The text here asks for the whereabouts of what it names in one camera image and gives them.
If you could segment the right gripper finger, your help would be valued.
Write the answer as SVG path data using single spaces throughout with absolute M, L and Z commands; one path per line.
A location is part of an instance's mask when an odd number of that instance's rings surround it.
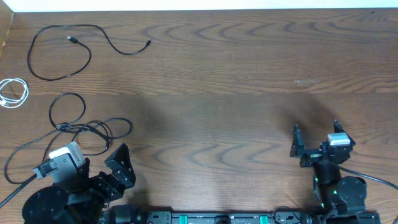
M 290 157 L 301 157 L 304 154 L 305 145 L 298 124 L 294 124 L 292 133 L 293 133 L 293 141 L 290 150 Z
M 348 135 L 348 137 L 351 140 L 351 144 L 352 146 L 356 145 L 356 142 L 353 140 L 353 138 L 343 129 L 342 125 L 340 124 L 340 122 L 338 120 L 334 120 L 333 123 L 333 128 L 334 128 L 334 132 L 335 133 L 346 133 Z

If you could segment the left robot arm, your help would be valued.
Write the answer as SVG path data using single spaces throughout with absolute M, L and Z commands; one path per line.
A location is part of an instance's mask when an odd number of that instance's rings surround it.
M 34 172 L 38 179 L 51 176 L 53 184 L 26 201 L 22 209 L 25 223 L 144 223 L 145 214 L 132 205 L 105 210 L 135 185 L 129 148 L 121 144 L 104 163 L 112 173 L 92 177 L 90 160 L 76 142 L 51 152 Z

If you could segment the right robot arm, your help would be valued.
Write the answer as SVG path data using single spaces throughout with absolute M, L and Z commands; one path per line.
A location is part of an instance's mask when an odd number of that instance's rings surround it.
M 306 149 L 302 132 L 295 124 L 290 157 L 300 159 L 300 167 L 314 169 L 313 191 L 321 203 L 318 212 L 305 212 L 302 223 L 358 223 L 365 211 L 366 182 L 359 177 L 342 177 L 339 165 L 350 158 L 355 141 L 338 121 L 334 132 L 317 149 Z

